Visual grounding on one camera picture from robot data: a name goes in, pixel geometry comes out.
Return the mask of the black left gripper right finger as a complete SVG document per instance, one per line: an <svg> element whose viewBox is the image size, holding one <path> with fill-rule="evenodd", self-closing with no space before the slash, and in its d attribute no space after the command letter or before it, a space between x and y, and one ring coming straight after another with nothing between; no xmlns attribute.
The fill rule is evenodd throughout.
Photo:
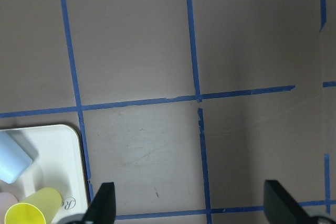
<svg viewBox="0 0 336 224"><path fill-rule="evenodd" d="M264 214L269 223L311 223L309 215L277 180L264 181Z"/></svg>

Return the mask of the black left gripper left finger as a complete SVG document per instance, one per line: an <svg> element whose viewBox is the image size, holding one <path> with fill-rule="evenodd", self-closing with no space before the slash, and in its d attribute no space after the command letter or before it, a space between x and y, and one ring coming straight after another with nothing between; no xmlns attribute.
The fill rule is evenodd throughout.
<svg viewBox="0 0 336 224"><path fill-rule="evenodd" d="M116 218L114 182L102 183L83 216L83 223L113 224Z"/></svg>

